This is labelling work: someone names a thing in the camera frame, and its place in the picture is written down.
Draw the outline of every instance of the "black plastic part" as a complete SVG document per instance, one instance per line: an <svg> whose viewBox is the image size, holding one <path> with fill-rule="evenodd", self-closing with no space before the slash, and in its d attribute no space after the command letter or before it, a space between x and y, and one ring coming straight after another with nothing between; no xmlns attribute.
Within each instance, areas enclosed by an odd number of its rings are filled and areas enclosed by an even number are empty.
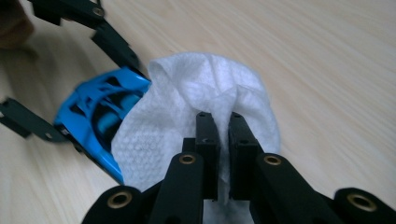
<svg viewBox="0 0 396 224"><path fill-rule="evenodd" d="M183 138L182 152L196 152L195 138Z"/></svg>
<svg viewBox="0 0 396 224"><path fill-rule="evenodd" d="M105 19L104 10L88 0L29 0L35 15L55 25L61 24L61 18L67 18L95 29Z"/></svg>
<svg viewBox="0 0 396 224"><path fill-rule="evenodd" d="M343 223L285 158L262 153L256 164L258 187L279 223Z"/></svg>
<svg viewBox="0 0 396 224"><path fill-rule="evenodd" d="M149 223L202 223L204 159L194 152L177 154L161 184Z"/></svg>
<svg viewBox="0 0 396 224"><path fill-rule="evenodd" d="M128 66L133 72L144 76L139 70L139 59L128 43L107 22L96 28L92 41L119 67Z"/></svg>
<svg viewBox="0 0 396 224"><path fill-rule="evenodd" d="M262 195L259 189L255 189L252 194L249 211L255 224L277 224L274 211L271 205Z"/></svg>
<svg viewBox="0 0 396 224"><path fill-rule="evenodd" d="M148 223L151 216L152 208L157 200L158 192L160 192L162 181L145 190L142 193L142 203L140 205L139 221L137 223Z"/></svg>
<svg viewBox="0 0 396 224"><path fill-rule="evenodd" d="M138 189L117 186L107 190L93 204L84 217L83 224L141 223L139 208L142 195Z"/></svg>
<svg viewBox="0 0 396 224"><path fill-rule="evenodd" d="M29 0L35 15L55 25L61 18L76 21L95 30L93 42L119 67L127 66L141 77L137 55L128 43L105 20L105 11L100 4L90 0Z"/></svg>
<svg viewBox="0 0 396 224"><path fill-rule="evenodd" d="M262 148L249 129L244 117L232 113L229 124L230 197L250 200L254 183L256 157Z"/></svg>
<svg viewBox="0 0 396 224"><path fill-rule="evenodd" d="M205 160L204 199L218 199L219 134L209 113L196 116L195 149Z"/></svg>
<svg viewBox="0 0 396 224"><path fill-rule="evenodd" d="M33 133L44 141L68 142L51 124L14 99L7 98L0 104L0 113L0 122L24 138Z"/></svg>
<svg viewBox="0 0 396 224"><path fill-rule="evenodd" d="M340 189L334 196L334 210L346 223L396 223L396 213L373 194L361 189Z"/></svg>
<svg viewBox="0 0 396 224"><path fill-rule="evenodd" d="M15 5L15 1L14 0L0 0L0 7L2 9L5 9L7 7L11 8Z"/></svg>

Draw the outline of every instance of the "blue plastic object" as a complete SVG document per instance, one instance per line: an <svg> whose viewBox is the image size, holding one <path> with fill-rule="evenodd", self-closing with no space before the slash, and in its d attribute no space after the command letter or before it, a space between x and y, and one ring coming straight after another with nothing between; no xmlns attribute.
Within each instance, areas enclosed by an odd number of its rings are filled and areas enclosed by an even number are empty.
<svg viewBox="0 0 396 224"><path fill-rule="evenodd" d="M64 101L54 126L122 184L120 167L111 154L111 140L149 85L147 79L128 68L95 77L80 84Z"/></svg>

